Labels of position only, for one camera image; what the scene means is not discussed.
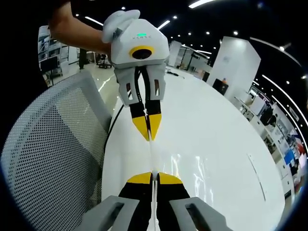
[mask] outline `ceiling light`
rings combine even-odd
[[[196,1],[193,4],[189,5],[188,7],[193,9],[193,8],[201,6],[201,5],[205,4],[205,3],[208,3],[210,1],[214,1],[214,0],[199,0],[199,1]]]
[[[92,21],[92,22],[95,22],[95,23],[97,23],[97,24],[99,24],[99,25],[101,25],[101,26],[103,26],[104,24],[103,23],[100,23],[99,21],[96,21],[95,19],[93,19],[93,18],[90,18],[90,17],[85,17],[86,19],[88,19],[88,20],[90,20],[90,21]]]
[[[308,121],[306,119],[306,117],[304,116],[303,112],[299,109],[299,107],[297,106],[297,104],[294,102],[294,100],[281,88],[279,87],[275,82],[273,82],[272,80],[270,80],[268,77],[266,77],[265,75],[262,75],[262,77],[264,77],[266,80],[268,80],[269,82],[271,82],[274,86],[276,86],[279,90],[282,91],[283,94],[285,94],[286,97],[288,97],[288,99],[293,103],[293,105],[296,107],[296,109],[298,110],[298,112],[301,114],[301,116],[303,117],[305,123],[308,126]]]
[[[165,25],[167,25],[168,23],[170,23],[170,21],[169,20],[167,20],[167,21],[165,21],[163,24],[161,24],[157,29],[161,29],[161,28],[163,28]]]
[[[290,115],[290,113],[288,112],[288,110],[281,104],[281,102],[279,102],[279,101],[275,98],[275,96],[272,95],[272,97],[277,101],[277,103],[278,103],[278,104],[281,106],[281,108],[288,114],[288,116],[290,117],[290,119],[291,119],[291,120],[293,121],[293,123],[295,124],[295,126],[296,126],[295,130],[298,129],[299,134],[302,136],[302,140],[303,140],[304,143],[305,143],[305,147],[306,147],[306,151],[307,151],[308,148],[307,148],[306,141],[305,141],[304,136],[303,136],[301,130],[299,129],[297,123],[295,122],[295,120],[293,119],[293,117]]]
[[[200,50],[197,50],[197,51],[201,53],[212,54],[211,52],[207,52],[207,51],[200,51]]]

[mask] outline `floor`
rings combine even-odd
[[[71,64],[69,66],[69,72],[64,76],[55,77],[53,83],[57,84],[63,79],[66,79],[76,73],[78,73],[79,65],[78,63]],[[87,64],[84,66],[85,70],[90,71],[92,77],[95,81],[96,87],[104,100],[110,114],[113,114],[114,107],[118,97],[118,86],[116,82],[116,76],[114,74],[114,69],[112,68],[99,68],[96,64]]]

